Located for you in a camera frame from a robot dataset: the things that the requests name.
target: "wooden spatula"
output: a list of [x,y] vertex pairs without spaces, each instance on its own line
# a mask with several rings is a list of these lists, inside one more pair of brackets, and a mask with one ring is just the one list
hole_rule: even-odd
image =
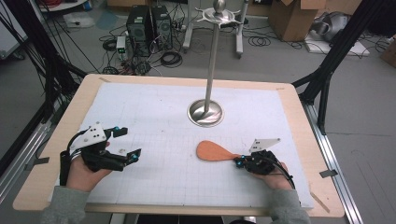
[[210,141],[202,141],[197,147],[197,156],[204,161],[227,161],[241,155],[233,154],[224,147]]

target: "concrete floor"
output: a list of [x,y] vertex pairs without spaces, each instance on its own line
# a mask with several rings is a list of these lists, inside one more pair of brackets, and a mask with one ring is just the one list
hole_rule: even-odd
[[[104,7],[95,7],[89,15],[94,18],[96,25],[74,29],[70,35],[92,63],[100,67],[105,51],[98,38],[108,35],[109,30],[122,26],[126,17],[125,13]],[[265,18],[250,17],[247,28],[264,26],[267,26]],[[271,29],[258,31],[267,33]],[[157,67],[158,71],[151,70],[148,76],[206,78],[211,36],[210,31],[195,30],[191,49],[187,54],[181,54],[183,64],[180,67],[160,66]],[[73,43],[67,40],[66,35],[61,34],[61,37],[72,63],[84,71],[93,70]],[[379,58],[380,52],[373,48],[374,43],[368,40],[362,40],[361,43],[369,48],[370,55],[363,58],[347,56],[333,75],[326,131],[363,222],[390,224],[396,222],[396,175],[393,173],[396,168],[396,122],[393,119],[396,104],[392,100],[396,95],[396,70]],[[271,45],[267,47],[253,47],[244,38],[244,54],[238,59],[234,35],[221,33],[215,78],[291,83],[314,72],[324,57],[323,54],[308,53],[305,48],[294,49],[288,43],[275,39],[271,39]],[[120,62],[113,60],[111,64],[119,66]],[[44,101],[42,93],[29,60],[0,61],[0,157],[41,106]],[[0,205],[0,222],[38,222],[39,213],[20,212],[12,208],[13,199],[28,175],[29,172],[23,172]],[[133,215],[127,218],[129,223],[133,223],[133,219]],[[226,221],[233,219],[234,217],[227,217]],[[82,223],[101,224],[108,223],[109,220],[110,214],[89,213]],[[268,217],[258,218],[258,223],[269,222]],[[347,223],[342,217],[312,218],[312,222]]]

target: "gray sleeve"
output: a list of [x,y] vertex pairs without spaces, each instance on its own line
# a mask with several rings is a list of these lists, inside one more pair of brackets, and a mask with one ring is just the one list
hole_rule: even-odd
[[89,192],[55,187],[50,205],[41,215],[41,224],[78,224],[85,217]]
[[271,206],[272,224],[311,223],[308,214],[300,206],[300,200],[295,189],[275,189]]

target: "round metal base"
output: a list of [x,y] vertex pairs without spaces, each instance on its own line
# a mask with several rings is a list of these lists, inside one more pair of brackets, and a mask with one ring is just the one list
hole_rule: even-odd
[[210,128],[221,123],[224,118],[224,110],[217,102],[210,101],[209,109],[205,113],[205,100],[193,102],[187,111],[192,123]]

